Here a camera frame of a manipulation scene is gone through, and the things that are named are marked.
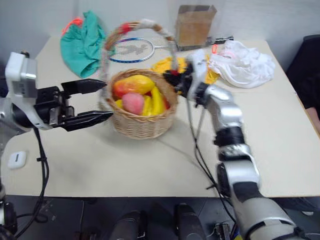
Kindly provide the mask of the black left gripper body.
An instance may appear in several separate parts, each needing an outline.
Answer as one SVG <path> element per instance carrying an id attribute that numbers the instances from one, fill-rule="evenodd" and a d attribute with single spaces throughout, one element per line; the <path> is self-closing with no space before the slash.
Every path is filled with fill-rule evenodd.
<path id="1" fill-rule="evenodd" d="M 37 91 L 34 108 L 45 124 L 60 126 L 67 118 L 75 116 L 75 109 L 69 105 L 71 95 L 57 86 L 41 88 Z"/>

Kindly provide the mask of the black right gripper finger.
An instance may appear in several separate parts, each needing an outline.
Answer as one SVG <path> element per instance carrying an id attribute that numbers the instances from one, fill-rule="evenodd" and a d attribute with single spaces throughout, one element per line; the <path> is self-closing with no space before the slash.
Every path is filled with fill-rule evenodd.
<path id="1" fill-rule="evenodd" d="M 163 73 L 163 77 L 169 84 L 178 84 L 179 83 L 179 73 L 176 71 L 166 70 Z"/>
<path id="2" fill-rule="evenodd" d="M 188 64 L 186 68 L 183 69 L 181 73 L 179 73 L 180 76 L 189 76 L 193 73 L 193 66 L 192 64 Z"/>

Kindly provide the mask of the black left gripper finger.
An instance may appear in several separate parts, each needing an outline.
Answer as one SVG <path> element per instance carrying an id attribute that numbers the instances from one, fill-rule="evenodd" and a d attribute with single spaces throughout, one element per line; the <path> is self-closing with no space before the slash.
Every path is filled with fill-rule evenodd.
<path id="1" fill-rule="evenodd" d="M 112 111 L 87 111 L 79 113 L 77 116 L 64 118 L 59 127 L 67 132 L 85 129 L 107 121 L 113 114 Z"/>
<path id="2" fill-rule="evenodd" d="M 107 84 L 98 79 L 86 78 L 61 83 L 63 91 L 68 96 L 76 94 L 90 94 L 103 89 Z"/>

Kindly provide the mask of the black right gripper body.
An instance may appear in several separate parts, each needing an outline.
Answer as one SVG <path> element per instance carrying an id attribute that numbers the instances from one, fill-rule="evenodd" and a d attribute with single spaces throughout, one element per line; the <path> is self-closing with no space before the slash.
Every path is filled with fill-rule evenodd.
<path id="1" fill-rule="evenodd" d="M 188 97 L 189 90 L 191 88 L 191 85 L 193 83 L 193 77 L 185 74 L 181 74 L 178 84 L 174 87 L 174 91 L 184 98 Z"/>

